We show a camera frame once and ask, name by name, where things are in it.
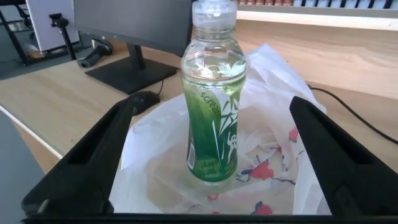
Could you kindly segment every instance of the plastic bag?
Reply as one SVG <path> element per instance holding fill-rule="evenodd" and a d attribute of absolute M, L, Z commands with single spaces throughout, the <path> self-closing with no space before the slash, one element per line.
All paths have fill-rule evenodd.
<path fill-rule="evenodd" d="M 294 96 L 325 108 L 268 45 L 246 57 L 235 175 L 215 187 L 189 173 L 189 118 L 180 95 L 129 130 L 109 198 L 115 212 L 330 214 L 289 111 Z"/>

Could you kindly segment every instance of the red flower print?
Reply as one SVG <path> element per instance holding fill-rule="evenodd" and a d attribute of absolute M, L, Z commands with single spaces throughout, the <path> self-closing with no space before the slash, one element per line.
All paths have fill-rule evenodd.
<path fill-rule="evenodd" d="M 216 194 L 216 195 L 209 195 L 209 196 L 207 196 L 207 199 L 208 199 L 209 201 L 218 200 L 218 194 Z"/>
<path fill-rule="evenodd" d="M 289 131 L 289 141 L 296 143 L 298 135 L 299 135 L 299 131 L 298 131 L 297 127 L 294 127 L 293 130 Z"/>
<path fill-rule="evenodd" d="M 256 204 L 256 208 L 254 212 L 251 213 L 251 215 L 270 215 L 272 214 L 272 209 L 268 205 L 264 205 L 262 201 L 259 201 Z"/>
<path fill-rule="evenodd" d="M 262 162 L 250 172 L 250 176 L 258 179 L 268 179 L 274 176 L 274 171 L 268 168 L 268 162 Z"/>

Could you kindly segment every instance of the monitor stand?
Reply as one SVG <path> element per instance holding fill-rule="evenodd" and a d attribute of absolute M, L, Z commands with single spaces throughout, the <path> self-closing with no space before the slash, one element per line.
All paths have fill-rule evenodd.
<path fill-rule="evenodd" d="M 141 46 L 127 45 L 130 57 L 86 72 L 87 75 L 124 93 L 135 93 L 176 74 L 178 68 L 144 59 Z"/>

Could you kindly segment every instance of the desk edge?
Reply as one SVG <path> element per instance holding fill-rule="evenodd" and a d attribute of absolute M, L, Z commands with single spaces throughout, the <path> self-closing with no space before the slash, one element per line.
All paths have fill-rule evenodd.
<path fill-rule="evenodd" d="M 29 127 L 27 127 L 22 121 L 20 121 L 17 117 L 15 117 L 12 113 L 8 112 L 5 107 L 0 105 L 0 111 L 2 111 L 7 117 L 9 117 L 13 122 L 18 124 L 23 130 L 25 130 L 27 133 L 29 133 L 34 139 L 36 139 L 39 143 L 41 143 L 45 148 L 47 148 L 53 155 L 55 155 L 57 158 L 62 159 L 62 155 L 57 152 L 53 147 L 51 147 L 49 144 L 47 144 L 40 136 L 38 136 L 36 133 L 34 133 Z"/>

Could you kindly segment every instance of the bottle label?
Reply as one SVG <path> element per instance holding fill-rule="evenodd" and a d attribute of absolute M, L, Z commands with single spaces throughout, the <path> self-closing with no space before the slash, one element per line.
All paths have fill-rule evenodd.
<path fill-rule="evenodd" d="M 201 180 L 219 182 L 236 170 L 236 133 L 243 83 L 244 78 L 224 89 L 184 84 L 190 117 L 187 165 Z"/>

